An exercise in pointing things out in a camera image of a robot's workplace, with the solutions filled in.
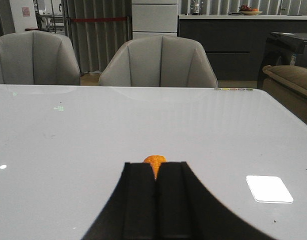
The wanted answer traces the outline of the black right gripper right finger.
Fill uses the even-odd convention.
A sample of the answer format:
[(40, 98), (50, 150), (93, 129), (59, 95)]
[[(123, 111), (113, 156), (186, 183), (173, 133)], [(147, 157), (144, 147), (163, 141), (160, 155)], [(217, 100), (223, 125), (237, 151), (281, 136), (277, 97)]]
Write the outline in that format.
[(269, 240), (223, 205), (186, 162), (163, 163), (156, 181), (159, 240)]

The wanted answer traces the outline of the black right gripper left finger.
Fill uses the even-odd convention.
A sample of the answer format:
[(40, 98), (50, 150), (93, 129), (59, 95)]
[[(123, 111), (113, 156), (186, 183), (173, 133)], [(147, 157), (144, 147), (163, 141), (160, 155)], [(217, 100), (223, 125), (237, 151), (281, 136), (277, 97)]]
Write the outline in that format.
[(148, 163), (124, 164), (109, 200), (84, 240), (153, 240), (156, 230), (156, 182)]

